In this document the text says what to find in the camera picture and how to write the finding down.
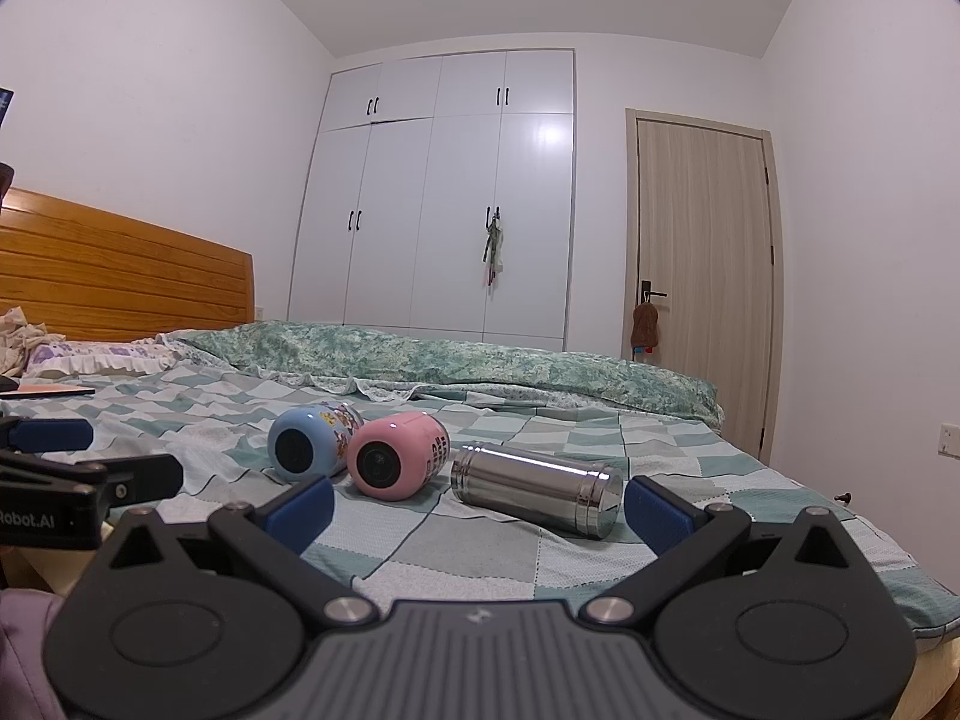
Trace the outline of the checkered green bed sheet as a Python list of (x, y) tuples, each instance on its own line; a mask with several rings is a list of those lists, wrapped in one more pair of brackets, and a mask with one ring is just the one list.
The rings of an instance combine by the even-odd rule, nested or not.
[(604, 538), (544, 527), (500, 511), (517, 481), (491, 471), (525, 455), (546, 472), (567, 461), (643, 475), (697, 507), (734, 505), (758, 522), (788, 523), (822, 496), (736, 449), (697, 419), (523, 390), (427, 392), (259, 379), (183, 362), (154, 376), (94, 376), (78, 397), (13, 400), (26, 418), (83, 418), (91, 455), (174, 455), (181, 492), (161, 504), (171, 522), (206, 517), (230, 500), (260, 504), (283, 489), (268, 433), (297, 406), (347, 405), (368, 421), (421, 411), (443, 424), (448, 463), (409, 499), (384, 502), (350, 478), (335, 483), (334, 520), (306, 559), (379, 606), (416, 600), (565, 600), (582, 605), (649, 564), (652, 550), (617, 520)]

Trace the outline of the wooden headboard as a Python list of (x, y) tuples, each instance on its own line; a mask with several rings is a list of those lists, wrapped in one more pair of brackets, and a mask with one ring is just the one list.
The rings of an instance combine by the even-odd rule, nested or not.
[(2, 307), (72, 340), (130, 341), (252, 322), (238, 249), (39, 192), (2, 206)]

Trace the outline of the crumpled cloth at headboard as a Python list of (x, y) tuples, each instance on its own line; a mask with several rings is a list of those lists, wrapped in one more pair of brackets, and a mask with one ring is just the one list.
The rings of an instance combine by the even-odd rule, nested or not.
[(62, 333), (51, 332), (43, 323), (31, 323), (21, 307), (8, 309), (0, 317), (0, 374), (21, 376), (34, 348), (64, 339)]

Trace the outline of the blue cartoon cup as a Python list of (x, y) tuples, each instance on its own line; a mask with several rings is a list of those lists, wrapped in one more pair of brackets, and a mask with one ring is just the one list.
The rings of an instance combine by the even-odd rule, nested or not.
[(364, 419), (348, 403), (297, 406), (270, 426), (268, 458), (286, 483), (314, 476), (335, 478), (345, 472), (348, 445)]

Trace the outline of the stainless steel thermos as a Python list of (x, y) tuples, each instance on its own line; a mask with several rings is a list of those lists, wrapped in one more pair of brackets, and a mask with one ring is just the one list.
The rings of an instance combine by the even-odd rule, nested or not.
[(622, 473), (601, 461), (487, 444), (464, 445), (451, 468), (452, 492), (464, 504), (592, 539), (612, 532), (624, 487)]

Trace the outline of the green floral quilt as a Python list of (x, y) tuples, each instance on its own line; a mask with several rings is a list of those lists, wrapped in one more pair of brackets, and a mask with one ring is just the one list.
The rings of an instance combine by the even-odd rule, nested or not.
[(712, 383), (596, 353), (279, 320), (226, 330), (174, 330), (158, 341), (197, 364), (331, 394), (358, 392), (371, 400), (478, 395), (529, 408), (644, 411), (697, 419), (711, 429), (724, 421)]

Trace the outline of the white wardrobe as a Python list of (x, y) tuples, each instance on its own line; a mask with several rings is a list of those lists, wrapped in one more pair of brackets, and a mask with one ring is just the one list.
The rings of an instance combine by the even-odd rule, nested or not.
[[(288, 316), (560, 351), (574, 205), (574, 55), (427, 55), (332, 75)], [(501, 271), (485, 286), (490, 208)]]

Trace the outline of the wooden door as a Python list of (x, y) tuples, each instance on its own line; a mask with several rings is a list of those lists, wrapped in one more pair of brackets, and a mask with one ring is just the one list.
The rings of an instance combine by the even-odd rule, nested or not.
[(688, 115), (626, 114), (623, 312), (649, 280), (667, 298), (647, 362), (712, 383), (721, 434), (770, 458), (784, 325), (781, 203), (770, 132)]

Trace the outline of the wall socket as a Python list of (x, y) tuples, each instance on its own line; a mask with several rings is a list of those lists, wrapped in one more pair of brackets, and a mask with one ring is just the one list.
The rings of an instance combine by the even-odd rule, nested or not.
[(944, 422), (939, 429), (937, 452), (944, 457), (960, 458), (960, 426)]

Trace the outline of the floral pillow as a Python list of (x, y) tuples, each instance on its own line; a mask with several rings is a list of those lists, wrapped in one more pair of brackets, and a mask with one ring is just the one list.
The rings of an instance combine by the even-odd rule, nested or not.
[(154, 376), (178, 364), (178, 356), (164, 344), (51, 341), (31, 351), (25, 374), (29, 377), (78, 377), (96, 374)]

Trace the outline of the pink cup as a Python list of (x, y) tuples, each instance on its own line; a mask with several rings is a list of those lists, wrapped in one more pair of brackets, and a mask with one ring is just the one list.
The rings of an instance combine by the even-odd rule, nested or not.
[(404, 500), (438, 475), (451, 453), (446, 427), (430, 413), (373, 419), (350, 440), (347, 470), (366, 496)]

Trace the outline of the hanging ornament on wardrobe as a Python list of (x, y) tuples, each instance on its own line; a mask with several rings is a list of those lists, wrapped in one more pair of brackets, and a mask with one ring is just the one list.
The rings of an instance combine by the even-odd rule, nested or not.
[(485, 286), (491, 288), (500, 275), (501, 249), (503, 249), (503, 220), (501, 208), (490, 208), (485, 218), (485, 249), (483, 249), (483, 266), (485, 267)]

